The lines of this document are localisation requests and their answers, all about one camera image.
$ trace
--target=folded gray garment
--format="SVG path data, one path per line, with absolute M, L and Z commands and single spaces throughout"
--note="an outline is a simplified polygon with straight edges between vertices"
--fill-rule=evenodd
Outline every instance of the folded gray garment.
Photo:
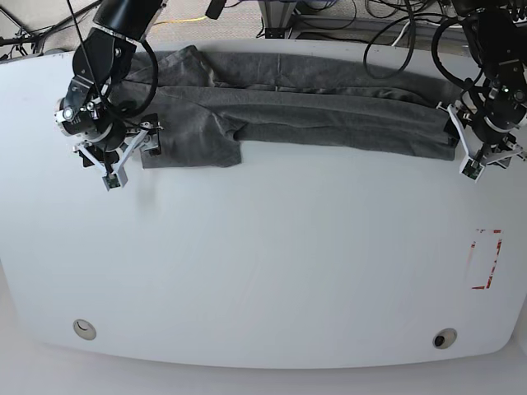
M 201 53 L 194 46 L 158 53 L 159 88 L 145 114 L 158 113 L 162 154 L 147 169 L 241 162 L 240 141 L 350 146 L 453 160 L 444 131 L 459 89 L 448 81 L 402 73 L 369 78 L 361 64 L 273 53 Z M 387 72 L 372 67 L 376 73 Z M 133 60 L 112 100 L 140 104 L 152 80 L 146 54 Z

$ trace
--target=cable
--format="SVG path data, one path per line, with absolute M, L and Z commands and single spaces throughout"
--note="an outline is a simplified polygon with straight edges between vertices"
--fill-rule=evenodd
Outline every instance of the cable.
M 458 77 L 454 76 L 452 73 L 450 73 L 446 68 L 443 66 L 443 63 L 441 63 L 441 60 L 439 59 L 439 40 L 441 39 L 441 36 L 445 32 L 446 29 L 449 27 L 461 24 L 461 21 L 458 21 L 456 18 L 449 18 L 445 20 L 441 25 L 437 28 L 436 33 L 434 34 L 433 38 L 431 39 L 431 58 L 434 61 L 434 64 L 437 67 L 437 70 L 445 77 L 448 81 L 452 82 L 454 85 L 457 85 L 461 89 L 465 88 L 465 83 Z
M 13 51 L 15 50 L 15 48 L 16 48 L 16 45 L 13 45 L 11 47 L 11 51 L 9 51 L 9 53 L 7 54 L 8 59 L 13 59 Z
M 417 35 L 416 34 L 417 25 L 416 25 L 415 16 L 413 14 L 412 5 L 410 4 L 410 1 L 409 0 L 404 0 L 404 2 L 406 4 L 406 8 L 407 8 L 407 11 L 408 11 L 408 16 L 406 16 L 405 18 L 401 18 L 400 20 L 398 20 L 396 22 L 392 22 L 389 25 L 387 25 L 384 29 L 380 30 L 373 37 L 373 39 L 371 39 L 371 41 L 366 46 L 366 49 L 364 50 L 364 57 L 362 58 L 362 65 L 364 66 L 364 70 L 366 71 L 366 74 L 369 77 L 374 78 L 376 80 L 387 80 L 389 78 L 393 78 L 393 77 L 398 76 L 401 72 L 403 72 L 406 69 L 406 67 L 410 63 L 410 60 L 412 60 L 413 50 L 415 49 L 415 39 L 416 39 L 416 35 Z M 410 34 L 410 45 L 409 45 L 409 48 L 408 48 L 408 54 L 406 55 L 406 59 L 404 59 L 403 66 L 401 66 L 398 70 L 395 70 L 394 72 L 391 72 L 390 74 L 388 74 L 386 76 L 376 76 L 368 68 L 368 53 L 370 52 L 371 46 L 375 43 L 375 41 L 379 38 L 379 36 L 381 36 L 390 27 L 394 26 L 395 24 L 397 24 L 397 23 L 399 23 L 401 21 L 405 21 L 406 19 L 409 19 L 409 21 L 410 21 L 410 31 L 408 32 Z
M 432 22 L 432 21 L 427 21 L 427 24 L 428 25 L 432 25 L 432 26 L 441 26 L 441 23 L 437 23 L 437 22 Z M 451 26 L 449 27 L 449 29 L 463 29 L 463 26 Z
M 234 8 L 238 7 L 241 3 L 243 3 L 244 0 L 240 0 L 239 2 L 235 2 L 234 4 L 231 4 L 230 6 L 224 6 L 223 8 Z
M 370 0 L 370 1 L 376 2 L 378 4 L 384 4 L 385 6 L 393 8 L 393 9 L 395 9 L 397 11 L 402 11 L 402 12 L 407 12 L 408 11 L 408 9 L 405 7 L 406 4 L 403 4 L 403 5 L 400 5 L 399 3 L 393 4 L 391 2 L 388 2 L 387 0 Z M 411 6 L 413 12 L 421 12 L 421 11 L 429 8 L 429 6 L 431 6 L 432 3 L 433 3 L 433 0 L 424 0 L 424 1 L 418 0 L 418 1 L 414 2 L 414 4 L 410 3 L 410 6 Z
M 342 30 L 342 29 L 346 29 L 357 19 L 357 5 L 355 3 L 355 0 L 352 0 L 352 3 L 353 3 L 353 10 L 354 10 L 353 18 L 344 26 L 341 26 L 341 27 L 319 27 L 319 26 L 311 25 L 310 23 L 308 23 L 308 22 L 306 22 L 304 20 L 301 20 L 301 23 L 303 23 L 304 25 L 308 25 L 310 27 L 313 27 L 315 29 L 321 29 L 321 30 Z
M 81 10 L 79 10 L 77 12 L 75 12 L 73 15 L 75 17 L 78 17 L 78 16 L 81 16 L 83 14 L 86 14 L 87 12 L 91 11 L 92 9 L 98 7 L 101 3 L 102 3 L 102 0 L 96 0 L 95 2 L 89 4 L 88 6 L 82 8 Z M 53 35 L 53 34 L 59 32 L 59 31 L 62 31 L 63 29 L 60 29 L 60 28 L 62 28 L 62 26 L 64 26 L 64 25 L 66 25 L 69 21 L 72 21 L 72 17 L 71 16 L 61 20 L 60 22 L 58 22 L 58 23 L 56 23 L 54 25 L 46 26 L 44 28 L 36 29 L 36 30 L 33 30 L 33 31 L 28 31 L 27 33 L 30 34 L 29 37 L 19 37 L 19 38 L 15 38 L 15 39 L 0 39 L 0 47 L 5 46 L 5 45 L 22 45 L 22 44 L 29 44 L 29 43 L 37 44 L 41 40 L 45 40 L 50 35 Z M 43 33 L 39 33 L 37 35 L 31 35 L 31 34 L 37 32 L 37 31 L 41 31 L 41 30 L 44 30 L 44 32 Z
M 172 23 L 200 22 L 200 21 L 205 21 L 206 19 L 207 19 L 206 16 L 201 16 L 199 18 L 192 18 L 192 19 L 174 19 L 173 21 L 156 22 L 154 23 L 154 26 L 166 25 L 166 24 L 172 24 Z
M 259 39 L 260 37 L 264 37 L 264 31 L 265 31 L 265 24 L 264 24 L 264 19 L 262 19 L 262 29 L 258 32 L 258 34 L 256 35 L 256 38 Z
M 84 16 L 81 18 L 80 21 L 78 21 L 77 23 L 82 23 L 87 17 L 88 15 L 90 15 L 90 12 L 87 12 L 86 14 L 84 14 Z M 48 33 L 43 39 L 42 39 L 42 44 L 40 45 L 40 52 L 44 52 L 44 46 L 46 45 L 46 41 L 48 40 L 49 37 L 51 37 L 52 35 L 56 35 L 57 33 L 60 33 L 61 31 L 64 31 L 66 29 L 70 29 L 72 27 L 74 27 L 75 25 L 70 25 L 70 26 L 65 26 L 61 29 L 58 29 L 58 30 L 54 30 L 52 31 L 51 33 Z
M 406 24 L 403 26 L 403 29 L 401 30 L 401 33 L 399 34 L 399 36 L 395 39 L 395 41 L 392 43 L 392 47 L 395 47 L 397 46 L 397 44 L 399 43 L 399 41 L 403 38 L 404 36 L 404 33 L 406 33 L 406 29 L 410 26 L 410 22 L 406 22 Z
M 362 44 L 368 44 L 368 42 L 365 39 L 341 39 L 339 37 L 332 37 L 331 35 L 324 35 L 322 33 L 302 33 L 299 37 L 297 37 L 297 40 L 302 40 L 303 35 L 318 35 L 319 37 L 323 37 L 327 40 L 334 40 L 334 41 L 347 41 L 352 43 L 362 43 Z
M 328 0 L 326 1 L 326 3 L 321 7 L 321 8 L 318 8 L 318 7 L 313 7 L 310 5 L 310 2 L 302 2 L 308 9 L 310 9 L 311 11 L 314 11 L 314 12 L 321 12 L 321 11 L 324 11 L 324 10 L 328 10 L 330 9 L 332 6 L 334 6 L 335 4 L 337 4 L 337 1 L 338 0 Z
M 142 114 L 154 100 L 154 96 L 157 92 L 157 86 L 159 84 L 159 64 L 157 64 L 156 54 L 154 53 L 152 47 L 146 40 L 144 40 L 142 46 L 145 51 L 147 51 L 148 57 L 150 58 L 150 61 L 152 63 L 152 84 L 150 85 L 150 91 L 148 92 L 148 96 L 142 103 L 142 105 L 140 105 L 136 109 L 125 112 L 125 118 L 133 118 L 137 117 L 139 114 Z
M 399 10 L 397 8 L 393 8 L 390 14 L 387 15 L 376 15 L 371 9 L 370 9 L 370 2 L 371 0 L 364 0 L 364 8 L 366 9 L 366 12 L 373 16 L 375 19 L 386 19 L 390 18 L 391 16 L 395 15 Z
M 459 100 L 461 101 L 461 103 L 464 105 L 464 107 L 472 114 L 474 115 L 474 112 L 467 106 L 467 104 L 464 102 L 464 94 L 467 93 L 467 92 L 470 92 L 475 86 L 476 84 L 478 83 L 479 79 L 482 77 L 483 75 L 483 69 L 479 70 L 479 74 L 478 76 L 476 77 L 476 79 L 472 82 L 472 80 L 470 80 L 470 78 L 467 78 L 465 80 L 465 84 L 467 85 L 467 88 L 463 89 L 463 91 L 461 92 L 461 96 L 459 97 Z

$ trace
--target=yellow cable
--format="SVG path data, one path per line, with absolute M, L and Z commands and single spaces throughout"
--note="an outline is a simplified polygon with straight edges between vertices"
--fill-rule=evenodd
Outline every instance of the yellow cable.
M 206 19 L 207 19 L 206 16 L 201 16 L 199 18 L 194 18 L 194 19 L 176 19 L 173 21 L 161 21 L 161 22 L 155 23 L 154 26 L 165 25 L 165 24 L 170 24 L 170 23 L 199 22 L 199 21 L 205 21 Z

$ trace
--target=round hole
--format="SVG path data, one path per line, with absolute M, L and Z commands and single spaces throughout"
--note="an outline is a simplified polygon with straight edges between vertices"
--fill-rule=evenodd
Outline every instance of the round hole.
M 84 340 L 93 340 L 97 336 L 96 329 L 85 319 L 76 319 L 73 322 L 73 330 L 81 339 Z
M 458 333 L 455 329 L 444 329 L 434 336 L 433 345 L 438 350 L 446 350 L 454 344 L 457 338 Z
M 438 336 L 434 339 L 434 345 L 436 347 L 441 347 L 443 344 L 445 344 L 445 338 L 443 336 Z

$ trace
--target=metal grommet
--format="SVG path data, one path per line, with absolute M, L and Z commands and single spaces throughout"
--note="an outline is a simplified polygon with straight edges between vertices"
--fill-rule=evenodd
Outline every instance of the metal grommet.
M 80 338 L 84 340 L 93 340 L 97 336 L 96 329 L 85 319 L 76 319 L 73 322 L 73 330 Z
M 455 331 L 455 329 L 443 329 L 434 336 L 432 344 L 438 350 L 446 350 L 454 344 L 457 338 L 458 333 Z
M 63 117 L 67 121 L 71 120 L 73 118 L 73 109 L 71 107 L 66 107 L 63 111 Z

